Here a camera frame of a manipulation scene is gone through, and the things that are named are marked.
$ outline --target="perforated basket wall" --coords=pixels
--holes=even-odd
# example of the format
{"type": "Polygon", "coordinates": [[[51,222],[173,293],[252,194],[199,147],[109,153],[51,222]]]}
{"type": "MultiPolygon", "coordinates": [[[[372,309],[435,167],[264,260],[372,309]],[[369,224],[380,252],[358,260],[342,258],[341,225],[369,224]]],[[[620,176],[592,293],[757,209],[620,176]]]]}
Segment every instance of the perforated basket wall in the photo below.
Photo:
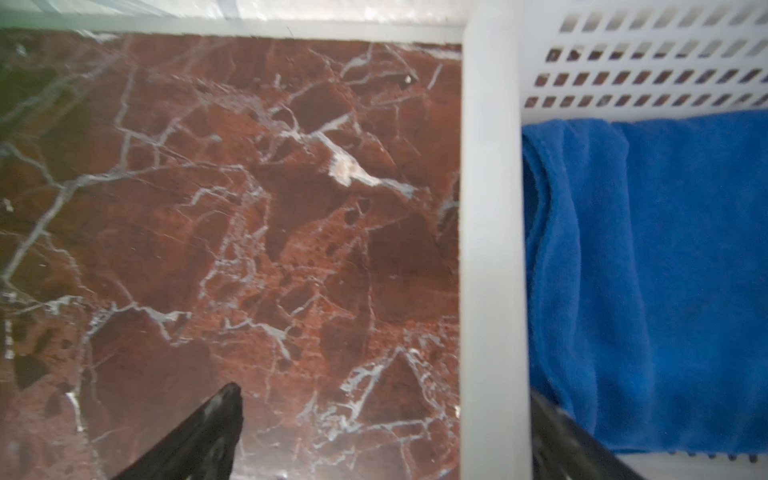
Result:
{"type": "Polygon", "coordinates": [[[768,108],[768,2],[526,2],[525,123],[768,108]]]}

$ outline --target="towel fold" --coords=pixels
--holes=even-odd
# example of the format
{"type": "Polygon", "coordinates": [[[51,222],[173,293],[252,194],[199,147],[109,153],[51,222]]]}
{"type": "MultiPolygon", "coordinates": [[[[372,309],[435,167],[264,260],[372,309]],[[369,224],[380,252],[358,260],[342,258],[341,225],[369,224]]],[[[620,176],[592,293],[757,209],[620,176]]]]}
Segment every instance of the towel fold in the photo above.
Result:
{"type": "Polygon", "coordinates": [[[523,128],[531,384],[608,448],[768,451],[768,112],[523,128]]]}

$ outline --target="basket hole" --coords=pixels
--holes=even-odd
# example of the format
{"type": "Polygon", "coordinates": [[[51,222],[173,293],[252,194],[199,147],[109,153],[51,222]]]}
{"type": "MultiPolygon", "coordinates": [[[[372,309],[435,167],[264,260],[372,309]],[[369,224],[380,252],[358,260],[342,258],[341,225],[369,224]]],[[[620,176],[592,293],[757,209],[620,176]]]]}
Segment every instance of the basket hole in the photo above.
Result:
{"type": "Polygon", "coordinates": [[[547,81],[549,80],[549,73],[540,73],[536,77],[536,82],[534,83],[537,87],[543,87],[547,84],[547,81]]]}
{"type": "Polygon", "coordinates": [[[741,48],[746,45],[746,40],[740,38],[739,40],[736,40],[726,51],[723,52],[723,58],[730,58],[733,57],[736,53],[738,53],[741,48]]]}
{"type": "Polygon", "coordinates": [[[584,51],[583,45],[574,45],[570,52],[568,52],[568,58],[565,61],[577,61],[581,58],[581,53],[584,51]]]}
{"type": "Polygon", "coordinates": [[[643,105],[645,105],[645,103],[648,101],[648,99],[649,99],[649,98],[650,98],[650,95],[648,95],[648,94],[646,94],[646,95],[641,95],[641,96],[640,96],[640,97],[639,97],[639,98],[638,98],[638,99],[637,99],[637,100],[634,102],[634,106],[635,106],[635,107],[642,107],[643,105]]]}
{"type": "Polygon", "coordinates": [[[661,105],[667,103],[667,100],[669,100],[669,99],[670,99],[670,95],[669,94],[659,95],[659,98],[657,98],[656,101],[654,102],[654,106],[655,107],[660,107],[661,105]]]}
{"type": "Polygon", "coordinates": [[[693,70],[683,70],[683,73],[681,73],[677,79],[674,81],[676,84],[683,84],[685,81],[690,78],[690,76],[694,74],[693,70]]]}
{"type": "Polygon", "coordinates": [[[686,58],[696,48],[697,45],[699,45],[698,40],[689,40],[685,42],[685,45],[683,45],[683,47],[680,49],[677,55],[675,55],[675,57],[686,58]]]}
{"type": "Polygon", "coordinates": [[[598,43],[594,46],[591,52],[589,52],[589,57],[587,60],[589,61],[595,61],[600,60],[600,57],[603,56],[603,52],[605,51],[605,48],[607,45],[605,43],[598,43]]]}
{"type": "Polygon", "coordinates": [[[623,107],[627,104],[629,99],[632,98],[632,95],[621,95],[618,100],[616,100],[616,105],[614,107],[623,107]]]}
{"type": "Polygon", "coordinates": [[[648,50],[650,50],[650,46],[652,44],[649,41],[644,41],[643,43],[639,44],[637,46],[637,50],[634,51],[632,54],[633,60],[640,60],[645,56],[646,53],[648,53],[648,50]]]}
{"type": "Polygon", "coordinates": [[[611,20],[608,22],[608,25],[605,26],[605,29],[607,31],[616,31],[621,27],[621,24],[624,23],[624,19],[627,17],[627,11],[626,10],[620,10],[619,12],[614,13],[614,16],[611,17],[611,20]]]}
{"type": "Polygon", "coordinates": [[[608,57],[608,60],[618,60],[621,58],[622,55],[627,51],[627,48],[629,48],[629,44],[626,42],[621,42],[620,44],[616,45],[616,48],[611,52],[611,56],[608,57]]]}
{"type": "Polygon", "coordinates": [[[726,13],[728,13],[728,7],[725,5],[721,5],[715,8],[715,11],[712,12],[712,15],[707,17],[707,20],[704,20],[704,26],[711,27],[717,25],[717,22],[722,20],[726,13]]]}
{"type": "Polygon", "coordinates": [[[750,48],[750,50],[746,53],[747,57],[755,57],[760,52],[762,52],[765,47],[768,46],[768,40],[765,38],[763,40],[758,41],[754,47],[750,48]]]}
{"type": "Polygon", "coordinates": [[[754,68],[746,73],[741,80],[739,80],[739,83],[746,84],[749,83],[753,78],[757,76],[761,71],[763,71],[762,68],[754,68]]]}
{"type": "Polygon", "coordinates": [[[630,30],[638,30],[640,28],[643,28],[643,25],[648,21],[651,14],[653,14],[654,11],[651,8],[643,8],[637,13],[637,17],[634,18],[632,23],[629,25],[630,30]]]}
{"type": "Polygon", "coordinates": [[[563,20],[563,25],[560,25],[560,33],[571,33],[574,31],[574,28],[576,28],[577,23],[578,14],[571,13],[570,15],[566,15],[565,20],[563,20]]]}
{"type": "Polygon", "coordinates": [[[598,76],[594,78],[593,85],[602,85],[611,73],[608,71],[601,71],[598,76]]]}
{"type": "Polygon", "coordinates": [[[598,29],[598,25],[600,24],[600,20],[603,19],[603,14],[592,12],[587,17],[587,21],[584,23],[584,28],[581,29],[581,31],[595,31],[598,29]]]}
{"type": "Polygon", "coordinates": [[[650,75],[650,70],[643,70],[639,74],[637,74],[637,77],[634,78],[632,83],[635,85],[642,85],[649,75],[650,75]]]}
{"type": "Polygon", "coordinates": [[[576,78],[574,78],[574,85],[577,87],[582,86],[587,81],[587,77],[589,77],[588,71],[583,71],[576,75],[576,78]]]}
{"type": "Polygon", "coordinates": [[[578,102],[578,106],[580,108],[588,107],[592,102],[592,98],[592,95],[585,95],[584,97],[581,97],[581,100],[578,102]]]}
{"type": "Polygon", "coordinates": [[[672,104],[673,107],[680,107],[682,104],[688,101],[690,98],[690,94],[682,94],[680,97],[677,97],[677,100],[674,101],[672,104]]]}
{"type": "Polygon", "coordinates": [[[614,85],[621,85],[624,83],[625,80],[627,80],[627,77],[629,77],[629,71],[628,70],[622,70],[619,72],[618,75],[616,75],[616,78],[614,78],[614,85]]]}
{"type": "Polygon", "coordinates": [[[554,78],[554,86],[555,87],[562,87],[565,85],[565,82],[568,80],[568,74],[567,73],[559,73],[557,77],[554,78]]]}
{"type": "Polygon", "coordinates": [[[724,84],[736,76],[737,73],[739,73],[738,68],[731,68],[729,71],[725,72],[722,77],[717,79],[717,83],[724,84]]]}
{"type": "Polygon", "coordinates": [[[719,107],[724,104],[731,97],[730,94],[722,94],[717,100],[712,102],[713,107],[719,107]]]}
{"type": "Polygon", "coordinates": [[[656,80],[654,80],[654,85],[661,85],[661,84],[663,84],[665,81],[667,81],[667,79],[670,77],[670,75],[672,75],[672,71],[671,70],[663,70],[663,71],[661,71],[661,73],[656,77],[656,80]]]}
{"type": "Polygon", "coordinates": [[[661,16],[654,23],[654,28],[664,28],[672,22],[672,18],[677,15],[677,8],[667,8],[661,13],[661,16]]]}
{"type": "Polygon", "coordinates": [[[673,41],[666,41],[666,42],[664,42],[663,44],[661,44],[661,46],[656,51],[656,53],[654,53],[654,58],[664,58],[664,57],[666,57],[667,54],[670,52],[670,50],[672,50],[672,47],[674,47],[674,42],[673,41]]]}
{"type": "Polygon", "coordinates": [[[723,44],[722,40],[712,40],[710,43],[707,44],[706,47],[704,47],[704,50],[699,53],[699,58],[709,58],[712,56],[712,54],[720,48],[720,46],[723,44]]]}
{"type": "Polygon", "coordinates": [[[747,100],[752,98],[752,94],[743,94],[740,97],[736,99],[736,101],[731,105],[732,107],[739,107],[746,103],[747,100]]]}
{"type": "Polygon", "coordinates": [[[697,18],[699,18],[699,15],[701,15],[701,12],[703,12],[704,9],[701,7],[691,7],[690,10],[688,10],[688,13],[685,14],[682,20],[680,20],[680,23],[677,25],[681,28],[690,27],[694,24],[697,18]]]}
{"type": "Polygon", "coordinates": [[[696,79],[697,84],[704,84],[707,83],[707,81],[712,78],[712,75],[715,74],[717,70],[714,68],[710,68],[709,70],[705,70],[703,74],[699,75],[699,78],[696,79]]]}
{"type": "Polygon", "coordinates": [[[744,20],[746,20],[747,17],[752,15],[752,12],[755,11],[754,5],[747,5],[746,7],[739,10],[739,13],[735,14],[732,19],[730,19],[730,22],[728,22],[728,25],[741,25],[744,23],[744,20]]]}
{"type": "Polygon", "coordinates": [[[697,98],[692,104],[690,104],[691,107],[699,107],[701,106],[705,101],[709,100],[712,95],[710,94],[702,94],[699,95],[699,98],[697,98]]]}
{"type": "Polygon", "coordinates": [[[557,60],[560,59],[560,54],[563,53],[562,47],[553,47],[549,49],[549,53],[547,53],[547,63],[554,63],[557,60]]]}
{"type": "Polygon", "coordinates": [[[603,95],[600,97],[600,100],[598,100],[595,107],[604,107],[605,105],[608,105],[608,102],[610,102],[613,97],[613,95],[603,95]]]}

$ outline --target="red marble surface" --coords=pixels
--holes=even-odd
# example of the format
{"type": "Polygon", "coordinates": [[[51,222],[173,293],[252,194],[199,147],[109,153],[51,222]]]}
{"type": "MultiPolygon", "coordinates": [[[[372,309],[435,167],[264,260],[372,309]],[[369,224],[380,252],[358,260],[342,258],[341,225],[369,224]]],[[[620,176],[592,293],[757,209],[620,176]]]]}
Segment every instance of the red marble surface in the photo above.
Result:
{"type": "Polygon", "coordinates": [[[457,48],[0,55],[0,478],[109,478],[229,381],[235,479],[458,478],[457,48]]]}

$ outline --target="blue towel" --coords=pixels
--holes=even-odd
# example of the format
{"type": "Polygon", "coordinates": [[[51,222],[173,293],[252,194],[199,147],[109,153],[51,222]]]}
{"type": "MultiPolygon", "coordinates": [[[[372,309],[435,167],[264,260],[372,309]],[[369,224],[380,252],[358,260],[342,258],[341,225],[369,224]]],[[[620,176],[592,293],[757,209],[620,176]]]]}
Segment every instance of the blue towel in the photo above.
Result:
{"type": "Polygon", "coordinates": [[[531,384],[616,452],[768,451],[768,112],[523,128],[531,384]]]}

